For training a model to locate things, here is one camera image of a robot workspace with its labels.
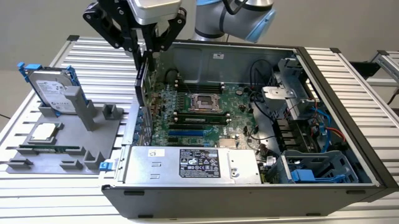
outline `green circuit board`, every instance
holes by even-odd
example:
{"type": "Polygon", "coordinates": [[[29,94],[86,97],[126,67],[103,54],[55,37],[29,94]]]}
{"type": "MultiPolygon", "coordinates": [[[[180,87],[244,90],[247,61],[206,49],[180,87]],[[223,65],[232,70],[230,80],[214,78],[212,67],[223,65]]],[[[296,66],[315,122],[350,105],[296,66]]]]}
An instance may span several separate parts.
{"type": "Polygon", "coordinates": [[[238,149],[258,148],[259,142],[250,140],[244,135],[244,127],[248,132],[255,127],[254,114],[248,112],[250,97],[247,93],[236,94],[243,90],[234,84],[227,84],[222,94],[212,94],[219,97],[219,109],[230,113],[231,121],[227,125],[203,125],[202,136],[171,136],[170,125],[174,122],[174,112],[192,112],[191,93],[178,92],[170,84],[158,83],[152,94],[152,146],[202,146],[219,147],[220,139],[234,139],[238,149]]]}

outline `blue pcie slot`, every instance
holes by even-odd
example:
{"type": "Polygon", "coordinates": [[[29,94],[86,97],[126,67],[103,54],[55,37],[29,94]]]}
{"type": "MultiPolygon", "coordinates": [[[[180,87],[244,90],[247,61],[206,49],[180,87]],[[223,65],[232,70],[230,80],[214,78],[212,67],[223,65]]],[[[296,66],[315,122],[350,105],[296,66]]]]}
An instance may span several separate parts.
{"type": "Polygon", "coordinates": [[[170,131],[168,135],[174,136],[203,136],[203,131],[170,131]]]}

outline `blue cable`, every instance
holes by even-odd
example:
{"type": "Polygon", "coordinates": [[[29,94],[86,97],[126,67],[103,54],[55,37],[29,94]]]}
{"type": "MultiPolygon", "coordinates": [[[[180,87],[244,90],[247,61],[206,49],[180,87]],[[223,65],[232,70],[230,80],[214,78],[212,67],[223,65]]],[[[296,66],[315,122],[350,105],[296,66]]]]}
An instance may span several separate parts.
{"type": "MultiPolygon", "coordinates": [[[[311,108],[312,111],[316,111],[319,114],[322,114],[323,116],[327,117],[327,121],[328,121],[328,127],[331,126],[331,117],[327,113],[324,113],[320,109],[316,109],[316,108],[311,108]]],[[[326,145],[322,149],[322,153],[326,153],[327,152],[327,149],[328,149],[328,146],[330,146],[330,139],[331,139],[331,133],[330,133],[330,130],[327,129],[327,140],[326,140],[326,145]]]]}

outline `cpu socket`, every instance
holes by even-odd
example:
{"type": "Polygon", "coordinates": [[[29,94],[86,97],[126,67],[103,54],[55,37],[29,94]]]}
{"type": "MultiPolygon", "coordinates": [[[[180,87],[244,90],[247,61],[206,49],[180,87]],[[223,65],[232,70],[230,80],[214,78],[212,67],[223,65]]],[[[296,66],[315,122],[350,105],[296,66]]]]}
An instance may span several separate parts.
{"type": "Polygon", "coordinates": [[[190,110],[198,112],[222,112],[219,99],[218,94],[192,94],[190,110]]]}

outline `white sticker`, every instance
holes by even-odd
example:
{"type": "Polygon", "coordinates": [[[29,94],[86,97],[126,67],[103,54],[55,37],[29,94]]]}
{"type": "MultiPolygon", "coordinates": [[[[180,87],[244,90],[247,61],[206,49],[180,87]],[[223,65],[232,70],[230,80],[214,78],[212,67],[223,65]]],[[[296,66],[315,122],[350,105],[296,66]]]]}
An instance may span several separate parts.
{"type": "Polygon", "coordinates": [[[162,157],[162,156],[164,156],[163,148],[148,149],[148,157],[162,157]]]}
{"type": "Polygon", "coordinates": [[[223,59],[224,58],[224,54],[214,54],[214,59],[223,59]]]}
{"type": "Polygon", "coordinates": [[[75,113],[75,107],[71,100],[64,96],[66,87],[62,83],[55,81],[37,80],[36,84],[44,95],[49,106],[62,113],[75,113]]]}

